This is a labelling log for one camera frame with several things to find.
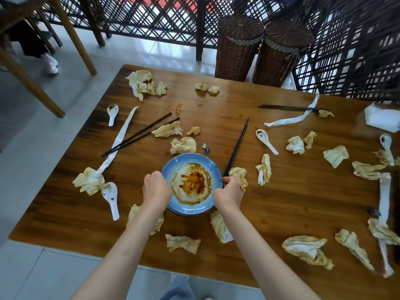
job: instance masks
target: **black chopsticks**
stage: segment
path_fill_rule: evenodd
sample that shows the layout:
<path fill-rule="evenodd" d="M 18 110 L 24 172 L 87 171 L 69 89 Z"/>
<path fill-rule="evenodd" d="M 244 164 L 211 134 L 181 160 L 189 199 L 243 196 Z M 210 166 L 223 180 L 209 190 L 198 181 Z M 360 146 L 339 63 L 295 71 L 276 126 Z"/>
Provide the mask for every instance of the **black chopsticks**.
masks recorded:
<path fill-rule="evenodd" d="M 239 140 L 238 140 L 238 142 L 237 142 L 237 144 L 236 144 L 236 147 L 235 147 L 235 149 L 234 149 L 234 151 L 233 151 L 233 153 L 232 153 L 232 156 L 230 157 L 230 160 L 229 160 L 229 163 L 228 163 L 228 165 L 227 165 L 227 167 L 226 167 L 226 170 L 225 170 L 224 174 L 222 175 L 223 177 L 227 177 L 227 176 L 229 175 L 229 171 L 230 171 L 230 169 L 231 169 L 231 167 L 232 167 L 233 161 L 235 160 L 237 151 L 239 150 L 240 143 L 242 143 L 244 133 L 245 133 L 246 130 L 247 130 L 247 123 L 248 123 L 248 122 L 249 122 L 249 118 L 247 118 L 247 120 L 246 120 L 246 123 L 245 123 L 245 125 L 244 125 L 244 127 L 243 127 L 242 134 L 240 135 L 240 138 L 239 138 Z"/>
<path fill-rule="evenodd" d="M 321 108 L 313 108 L 313 107 L 297 107 L 297 106 L 267 105 L 267 104 L 260 105 L 258 106 L 258 108 L 276 108 L 280 110 L 311 110 L 311 111 L 323 110 Z"/>
<path fill-rule="evenodd" d="M 121 148 L 124 148 L 124 147 L 126 147 L 126 146 L 128 146 L 128 145 L 131 145 L 132 143 L 134 143 L 134 142 L 136 142 L 136 141 L 138 141 L 138 140 L 140 140 L 140 139 L 143 139 L 144 137 L 150 135 L 150 134 L 151 134 L 151 131 L 148 132 L 148 133 L 146 133 L 146 134 L 144 134 L 144 135 L 142 135 L 142 136 L 140 136 L 139 138 L 134 139 L 133 141 L 130 141 L 130 140 L 132 140 L 134 137 L 140 135 L 142 132 L 148 130 L 150 127 L 156 125 L 158 122 L 164 120 L 166 117 L 169 117 L 170 115 L 172 115 L 171 112 L 168 113 L 168 114 L 166 114 L 166 115 L 163 115 L 160 119 L 154 121 L 154 122 L 153 122 L 152 124 L 150 124 L 150 125 L 147 125 L 145 128 L 143 128 L 142 130 L 138 131 L 138 132 L 135 133 L 133 136 L 130 136 L 128 139 L 122 141 L 120 144 L 114 146 L 114 147 L 111 148 L 109 151 L 106 151 L 106 152 L 105 152 L 104 154 L 102 154 L 101 156 L 102 156 L 102 157 L 108 156 L 109 154 L 112 154 L 113 152 L 118 151 L 118 150 L 120 150 Z M 168 123 L 165 123 L 164 125 L 173 123 L 173 122 L 175 122 L 175 121 L 177 121 L 177 120 L 179 120 L 179 117 L 177 117 L 177 118 L 175 118 L 175 119 L 169 121 Z"/>

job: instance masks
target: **woven rattan basket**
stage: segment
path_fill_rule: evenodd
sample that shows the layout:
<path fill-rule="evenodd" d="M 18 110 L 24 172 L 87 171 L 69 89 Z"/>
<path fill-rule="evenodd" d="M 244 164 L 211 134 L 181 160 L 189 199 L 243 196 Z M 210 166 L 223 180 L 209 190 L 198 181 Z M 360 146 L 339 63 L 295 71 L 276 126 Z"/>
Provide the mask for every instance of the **woven rattan basket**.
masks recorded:
<path fill-rule="evenodd" d="M 218 20 L 215 77 L 244 81 L 264 37 L 260 21 L 246 16 Z"/>
<path fill-rule="evenodd" d="M 314 40 L 312 32 L 294 21 L 271 22 L 258 54 L 253 83 L 281 87 L 299 61 L 299 53 Z"/>

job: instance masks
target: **person's right hand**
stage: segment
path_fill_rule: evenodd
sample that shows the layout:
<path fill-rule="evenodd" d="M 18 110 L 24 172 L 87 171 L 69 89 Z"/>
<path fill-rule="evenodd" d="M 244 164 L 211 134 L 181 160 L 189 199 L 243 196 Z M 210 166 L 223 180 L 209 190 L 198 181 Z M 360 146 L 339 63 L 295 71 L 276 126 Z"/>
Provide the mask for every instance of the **person's right hand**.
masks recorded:
<path fill-rule="evenodd" d="M 143 203 L 150 204 L 162 213 L 171 201 L 171 197 L 171 187 L 159 171 L 155 171 L 151 175 L 144 177 Z"/>
<path fill-rule="evenodd" d="M 243 192 L 235 177 L 223 177 L 224 188 L 214 190 L 214 204 L 218 210 L 235 207 L 239 208 Z"/>

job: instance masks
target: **tiled floor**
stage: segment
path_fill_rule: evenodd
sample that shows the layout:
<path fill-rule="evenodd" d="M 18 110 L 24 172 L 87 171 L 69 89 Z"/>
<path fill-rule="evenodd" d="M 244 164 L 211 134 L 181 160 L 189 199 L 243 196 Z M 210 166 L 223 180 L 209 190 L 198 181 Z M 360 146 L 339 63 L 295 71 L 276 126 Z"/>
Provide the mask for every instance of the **tiled floor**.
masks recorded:
<path fill-rule="evenodd" d="M 0 72 L 0 299 L 67 300 L 100 259 L 12 242 L 9 233 L 63 156 L 123 64 L 213 75 L 216 50 L 205 49 L 195 61 L 195 48 L 113 36 L 99 47 L 90 31 L 77 30 L 97 68 L 92 77 L 68 35 L 55 27 L 64 45 L 55 55 L 60 74 L 44 76 L 41 62 L 22 57 L 22 65 L 65 111 L 53 116 L 13 76 Z M 291 87 L 290 80 L 285 87 Z M 157 299 L 170 273 L 139 267 L 128 299 Z M 258 289 L 192 277 L 198 299 L 263 299 Z"/>

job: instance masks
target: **person's left hand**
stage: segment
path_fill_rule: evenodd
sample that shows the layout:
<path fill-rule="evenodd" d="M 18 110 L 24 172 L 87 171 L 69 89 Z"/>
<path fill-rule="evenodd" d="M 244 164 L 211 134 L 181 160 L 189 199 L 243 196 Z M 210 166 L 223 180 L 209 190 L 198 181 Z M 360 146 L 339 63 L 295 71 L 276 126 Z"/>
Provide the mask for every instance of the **person's left hand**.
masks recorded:
<path fill-rule="evenodd" d="M 159 171 L 144 177 L 143 203 L 146 202 L 163 212 L 171 201 L 171 197 L 172 189 Z"/>

